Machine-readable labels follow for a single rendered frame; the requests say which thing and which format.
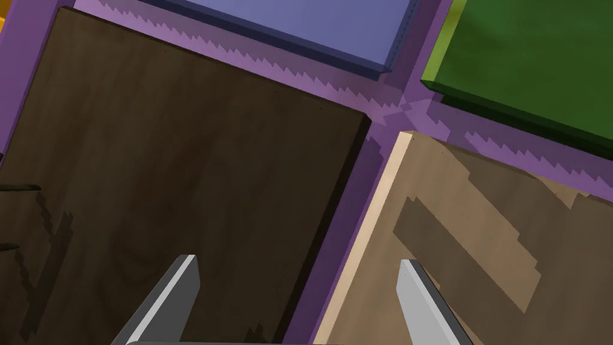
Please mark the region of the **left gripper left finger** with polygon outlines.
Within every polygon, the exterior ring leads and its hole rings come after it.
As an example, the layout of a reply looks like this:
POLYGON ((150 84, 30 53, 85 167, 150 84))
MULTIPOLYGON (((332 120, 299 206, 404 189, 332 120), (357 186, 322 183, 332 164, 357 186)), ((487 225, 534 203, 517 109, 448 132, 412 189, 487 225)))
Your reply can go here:
POLYGON ((196 255, 180 255, 111 345, 178 345, 200 286, 196 255))

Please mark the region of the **dark brown drawer front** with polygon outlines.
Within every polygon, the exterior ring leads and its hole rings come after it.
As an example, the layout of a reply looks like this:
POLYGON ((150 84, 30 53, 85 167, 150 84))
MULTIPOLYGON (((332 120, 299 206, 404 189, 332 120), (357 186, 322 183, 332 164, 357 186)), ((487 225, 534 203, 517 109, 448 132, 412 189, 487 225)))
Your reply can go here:
POLYGON ((180 255, 184 339, 289 337, 370 127, 349 107, 58 9, 0 183, 0 345, 110 345, 180 255))

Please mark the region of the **purple cupboard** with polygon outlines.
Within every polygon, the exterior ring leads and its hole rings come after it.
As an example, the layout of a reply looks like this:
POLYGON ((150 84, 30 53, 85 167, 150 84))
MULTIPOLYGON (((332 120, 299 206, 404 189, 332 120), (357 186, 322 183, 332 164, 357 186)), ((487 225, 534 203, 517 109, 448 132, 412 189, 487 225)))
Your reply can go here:
POLYGON ((347 106, 364 106, 373 116, 371 143, 360 154, 364 172, 352 177, 360 199, 336 216, 333 244, 353 242, 397 134, 418 129, 430 136, 613 201, 613 161, 582 152, 512 127, 456 110, 419 82, 451 0, 427 0, 415 26, 424 38, 407 44, 401 65, 407 68, 404 100, 390 99, 398 80, 383 85, 312 62, 262 43, 241 38, 138 0, 12 0, 0 32, 0 152, 6 152, 29 84, 59 7, 74 7, 180 47, 285 82, 347 106))

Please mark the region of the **light brown drawer front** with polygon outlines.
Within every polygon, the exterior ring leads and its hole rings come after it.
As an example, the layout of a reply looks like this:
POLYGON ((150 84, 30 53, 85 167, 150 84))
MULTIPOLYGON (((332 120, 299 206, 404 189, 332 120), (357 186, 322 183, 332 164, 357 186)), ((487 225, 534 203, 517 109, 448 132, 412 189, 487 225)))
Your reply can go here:
POLYGON ((613 345, 613 202, 401 132, 314 342, 412 345, 403 259, 474 345, 613 345))

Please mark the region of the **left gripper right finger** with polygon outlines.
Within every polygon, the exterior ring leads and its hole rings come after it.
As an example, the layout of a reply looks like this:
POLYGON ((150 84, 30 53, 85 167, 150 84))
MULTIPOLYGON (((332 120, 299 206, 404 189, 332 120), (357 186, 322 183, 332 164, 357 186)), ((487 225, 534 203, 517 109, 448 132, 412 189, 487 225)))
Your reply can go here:
POLYGON ((416 260, 401 260, 396 293, 412 345, 474 345, 416 260))

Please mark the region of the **blue drawer front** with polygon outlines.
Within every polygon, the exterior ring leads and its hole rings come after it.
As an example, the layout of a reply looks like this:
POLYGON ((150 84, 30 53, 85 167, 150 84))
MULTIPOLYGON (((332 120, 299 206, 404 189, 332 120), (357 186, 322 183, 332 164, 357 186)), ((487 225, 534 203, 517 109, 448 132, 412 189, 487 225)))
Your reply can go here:
POLYGON ((420 0, 140 0, 377 80, 391 72, 420 0))

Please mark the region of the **green drawer front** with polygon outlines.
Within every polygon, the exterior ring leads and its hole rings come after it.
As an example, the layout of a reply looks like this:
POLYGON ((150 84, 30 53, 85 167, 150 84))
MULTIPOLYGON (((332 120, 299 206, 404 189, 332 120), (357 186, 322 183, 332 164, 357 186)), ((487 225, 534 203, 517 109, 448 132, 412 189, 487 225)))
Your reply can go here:
POLYGON ((613 161, 613 0, 453 0, 421 82, 446 105, 613 161))

